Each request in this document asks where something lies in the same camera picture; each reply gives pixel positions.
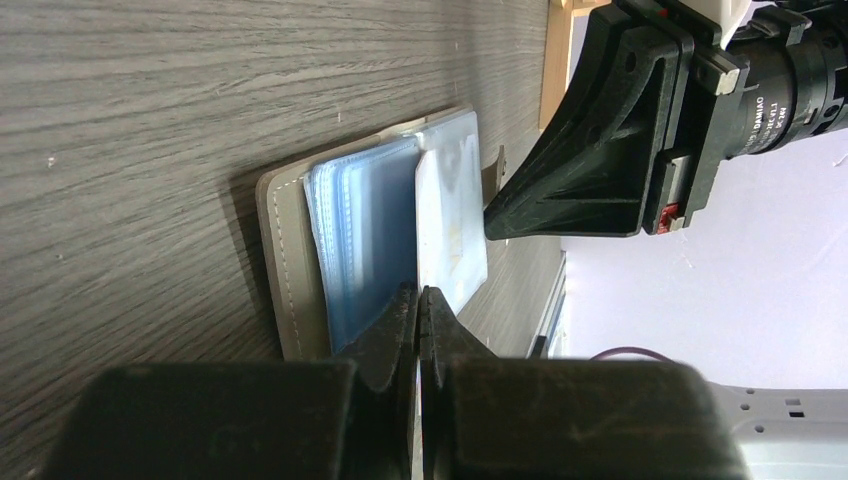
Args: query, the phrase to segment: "purple cable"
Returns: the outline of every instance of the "purple cable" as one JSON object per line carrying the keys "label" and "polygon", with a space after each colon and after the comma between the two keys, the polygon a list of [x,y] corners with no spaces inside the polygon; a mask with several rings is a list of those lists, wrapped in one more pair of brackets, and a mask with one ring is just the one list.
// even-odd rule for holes
{"label": "purple cable", "polygon": [[661,353],[657,353],[653,350],[648,350],[647,348],[642,347],[616,347],[610,348],[609,350],[604,350],[603,352],[595,355],[591,358],[591,360],[604,360],[609,357],[614,357],[616,355],[642,355],[643,357],[653,358],[654,360],[659,360],[661,362],[669,362],[676,363],[674,360],[666,357]]}

